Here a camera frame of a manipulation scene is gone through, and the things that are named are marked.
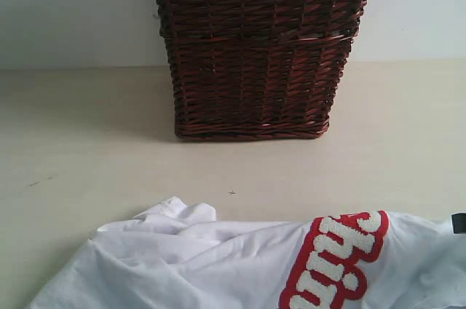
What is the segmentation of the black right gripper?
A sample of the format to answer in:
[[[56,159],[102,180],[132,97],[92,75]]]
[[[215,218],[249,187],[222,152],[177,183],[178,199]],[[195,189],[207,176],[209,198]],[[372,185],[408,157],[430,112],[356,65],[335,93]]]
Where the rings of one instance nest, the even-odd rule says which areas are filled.
[[[466,213],[457,213],[451,216],[451,224],[454,234],[466,233]]]

